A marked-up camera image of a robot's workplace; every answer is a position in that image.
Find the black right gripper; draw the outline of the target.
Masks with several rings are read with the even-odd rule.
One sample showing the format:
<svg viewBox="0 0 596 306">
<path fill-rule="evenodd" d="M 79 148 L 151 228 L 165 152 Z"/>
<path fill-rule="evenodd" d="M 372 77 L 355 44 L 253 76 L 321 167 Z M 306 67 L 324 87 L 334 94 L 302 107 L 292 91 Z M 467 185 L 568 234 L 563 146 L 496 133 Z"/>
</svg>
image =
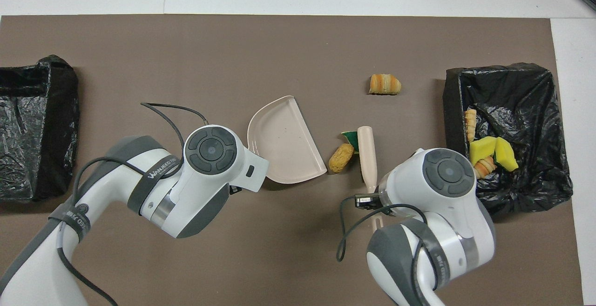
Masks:
<svg viewBox="0 0 596 306">
<path fill-rule="evenodd" d="M 355 208 L 380 209 L 382 202 L 378 193 L 355 194 Z"/>
</svg>

